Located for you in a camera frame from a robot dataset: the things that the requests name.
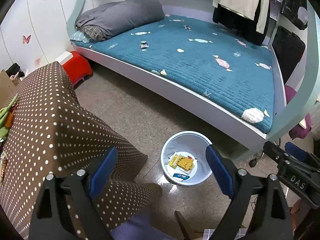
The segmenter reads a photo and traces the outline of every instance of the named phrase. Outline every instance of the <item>blue gripper pad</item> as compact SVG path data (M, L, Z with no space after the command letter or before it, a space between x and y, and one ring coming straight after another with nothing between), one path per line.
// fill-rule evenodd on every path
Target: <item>blue gripper pad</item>
M212 146L209 145L205 151L207 162L214 174L219 187L224 195L229 196L232 199L235 195L233 178L228 172L225 165L222 163L222 159L230 161L231 165L234 166L231 160L221 157L220 153Z
M89 197L94 200L99 196L107 183L109 176L118 161L118 151L113 147L105 156L101 165L90 180Z
M284 150L295 157L298 161L305 162L308 158L308 153L304 150L301 150L299 147L295 146L291 142L287 142L284 145Z

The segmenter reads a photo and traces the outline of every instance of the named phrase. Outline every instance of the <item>purple bag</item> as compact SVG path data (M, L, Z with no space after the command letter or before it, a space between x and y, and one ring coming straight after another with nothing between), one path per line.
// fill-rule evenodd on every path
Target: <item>purple bag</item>
M287 85L284 85L285 97L287 99L287 104L291 101L291 99L296 95L296 91ZM308 132L311 131L311 117L310 114L307 114L306 117L306 126L307 128L304 129L301 125L297 124L289 131L289 136L293 140L295 138L304 139Z

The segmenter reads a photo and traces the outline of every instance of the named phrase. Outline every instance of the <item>white plastic trash can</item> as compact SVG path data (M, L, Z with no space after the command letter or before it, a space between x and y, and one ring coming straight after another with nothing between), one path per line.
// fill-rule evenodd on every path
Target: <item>white plastic trash can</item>
M210 144L212 144L211 141L198 132L184 131L171 136L161 151L161 167L166 177L176 184L185 186L196 185L206 180L212 173L205 158L205 150ZM190 153L198 160L196 173L190 179L184 181L176 180L167 171L169 158L175 152Z

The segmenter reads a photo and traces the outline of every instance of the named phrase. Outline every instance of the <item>red stool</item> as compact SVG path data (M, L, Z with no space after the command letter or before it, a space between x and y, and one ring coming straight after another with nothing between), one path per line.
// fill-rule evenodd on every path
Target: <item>red stool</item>
M73 58L63 64L62 67L67 72L72 86L75 86L86 75L91 75L92 71L89 62L84 57L76 51L72 51L71 53Z

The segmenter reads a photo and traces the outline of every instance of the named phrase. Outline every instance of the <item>folded gray comforter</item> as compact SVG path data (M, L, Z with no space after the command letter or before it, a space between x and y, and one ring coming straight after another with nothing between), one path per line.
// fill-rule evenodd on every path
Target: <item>folded gray comforter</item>
M125 0L103 4L84 12L76 26L81 29L95 26L106 38L111 38L132 28L163 19L164 12L158 0Z

